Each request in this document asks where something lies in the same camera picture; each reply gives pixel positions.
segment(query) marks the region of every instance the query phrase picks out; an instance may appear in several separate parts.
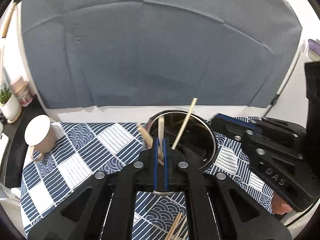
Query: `pot rim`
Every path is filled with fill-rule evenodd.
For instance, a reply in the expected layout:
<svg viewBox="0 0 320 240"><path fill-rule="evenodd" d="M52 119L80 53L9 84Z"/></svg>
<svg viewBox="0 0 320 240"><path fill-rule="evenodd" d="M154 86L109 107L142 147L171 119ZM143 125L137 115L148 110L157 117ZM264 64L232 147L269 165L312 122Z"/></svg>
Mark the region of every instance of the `pot rim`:
<svg viewBox="0 0 320 240"><path fill-rule="evenodd" d="M150 119L150 120L152 120L152 121L151 121L150 124L149 124L149 122L148 122L148 124L147 124L147 131L148 131L148 132L150 132L150 129L151 129L152 125L154 124L154 122L155 122L159 117L161 117L161 116L163 116L163 115L171 114L171 113L187 114L187 112L185 112L185 111L183 111L183 110L167 110L167 111L168 111L168 112L165 112L165 113L162 113L162 114L156 116L154 119ZM202 118L199 117L199 116L197 116L197 115L195 115L195 114L192 114L192 113L191 113L190 116L192 116L193 118L197 119L199 122L201 122L201 123L204 125L204 127L206 127L206 129L209 131L209 133L210 133L210 135L211 135L212 142L213 142L212 156L211 156L210 160L206 161L206 164L205 164L205 165L203 165L202 167L199 168L199 170L202 170L202 169L204 169L204 168L208 168L208 164L211 163L211 162L213 161L213 159L215 158L215 153L216 153L216 150L217 150L217 143L216 143L216 139L215 139L215 137L214 137L214 134L213 134L212 130L211 130L211 129L209 128L209 126L202 120Z"/></svg>

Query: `white flower pot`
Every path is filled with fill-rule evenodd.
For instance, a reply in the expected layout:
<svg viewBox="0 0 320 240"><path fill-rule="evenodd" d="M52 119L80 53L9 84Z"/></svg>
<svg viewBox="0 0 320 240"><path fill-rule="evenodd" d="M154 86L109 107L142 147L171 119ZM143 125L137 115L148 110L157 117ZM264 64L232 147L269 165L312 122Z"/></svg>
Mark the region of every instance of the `white flower pot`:
<svg viewBox="0 0 320 240"><path fill-rule="evenodd" d="M12 94L8 102L1 106L1 111L7 120L13 120L19 114L20 107L17 98Z"/></svg>

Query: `wooden chopstick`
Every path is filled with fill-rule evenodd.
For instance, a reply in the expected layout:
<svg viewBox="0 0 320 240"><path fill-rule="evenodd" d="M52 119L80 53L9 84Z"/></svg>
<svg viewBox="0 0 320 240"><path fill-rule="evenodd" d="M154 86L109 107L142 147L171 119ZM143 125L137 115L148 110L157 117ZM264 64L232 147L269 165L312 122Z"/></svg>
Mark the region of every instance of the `wooden chopstick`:
<svg viewBox="0 0 320 240"><path fill-rule="evenodd" d="M181 125L181 127L180 127L180 130L179 130L179 132L178 132L178 135L177 135L176 139L174 140L174 143L173 143L173 145L172 145L172 147L171 147L172 150L174 150L174 149L177 147L178 142L179 142L179 140L180 140L180 138L181 138L181 136L182 136L182 134L183 134L183 132L184 132L184 129L185 129L186 126L187 126L187 123L188 123L188 121L189 121L189 118L190 118L191 112L192 112L192 110L193 110L193 107L194 107L194 106L196 105L196 103L197 103L197 100L198 100L197 98L193 98L193 100L192 100L192 102L191 102L191 106L190 106L190 108L189 108L189 111L188 111L186 117L184 118L183 123L182 123L182 125Z"/></svg>
<svg viewBox="0 0 320 240"><path fill-rule="evenodd" d="M186 231L186 233L185 233L185 235L183 236L182 240L185 240L186 237L187 237L187 235L188 235L188 230Z"/></svg>
<svg viewBox="0 0 320 240"><path fill-rule="evenodd" d="M163 160L163 137L164 137L164 117L158 119L158 138L161 151L159 152L159 159Z"/></svg>
<svg viewBox="0 0 320 240"><path fill-rule="evenodd" d="M180 220L181 216L182 216L182 212L180 212L176 216L176 219L174 220L174 222L173 222L173 224L172 224L172 226L171 226L171 228L170 228L170 230L169 230L169 232L168 232L168 234L167 234L167 236L165 237L164 240L170 240L171 239L171 236L172 236L173 232L175 231L175 229L177 228L177 225L179 223L179 220Z"/></svg>
<svg viewBox="0 0 320 240"><path fill-rule="evenodd" d="M151 149L153 138L151 137L149 132L143 126L141 126L141 124L137 123L137 127L138 127L138 132L141 133L142 137L144 138L148 149ZM161 150L161 147L158 146L158 162L163 166L162 159L163 159L163 152Z"/></svg>
<svg viewBox="0 0 320 240"><path fill-rule="evenodd" d="M186 222L187 222L187 215L186 215L185 219L183 220L183 223L182 223L182 225L180 226L179 231L176 233L176 236L175 236L174 240L177 240L177 239L178 239L178 236L180 235L181 230L183 229L183 227L184 227L184 225L185 225Z"/></svg>

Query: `gray wall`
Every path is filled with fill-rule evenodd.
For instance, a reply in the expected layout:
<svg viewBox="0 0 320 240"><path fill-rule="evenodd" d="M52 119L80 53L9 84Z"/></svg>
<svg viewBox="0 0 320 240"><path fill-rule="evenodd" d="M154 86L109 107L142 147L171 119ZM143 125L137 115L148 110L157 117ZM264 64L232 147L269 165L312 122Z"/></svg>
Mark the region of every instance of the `gray wall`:
<svg viewBox="0 0 320 240"><path fill-rule="evenodd" d="M29 68L48 108L266 107L297 49L284 0L23 0Z"/></svg>

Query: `tablecloth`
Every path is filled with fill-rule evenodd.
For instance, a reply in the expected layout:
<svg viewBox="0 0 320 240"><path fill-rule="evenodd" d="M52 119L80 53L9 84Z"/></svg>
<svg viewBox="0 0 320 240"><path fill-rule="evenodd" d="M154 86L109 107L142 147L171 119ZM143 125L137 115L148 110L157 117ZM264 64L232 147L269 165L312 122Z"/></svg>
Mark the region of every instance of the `tablecloth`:
<svg viewBox="0 0 320 240"><path fill-rule="evenodd" d="M53 122L52 126L58 137L53 150L39 162L31 161L27 154L24 163L20 200L26 234L93 173L120 171L137 160L144 147L136 123ZM241 143L222 134L215 133L215 136L218 157L206 172L226 172L271 212L273 190L249 170L249 158L241 151ZM138 192L132 239L164 239L179 212L186 216L183 192L166 197ZM179 237L182 238L186 231L187 225Z"/></svg>

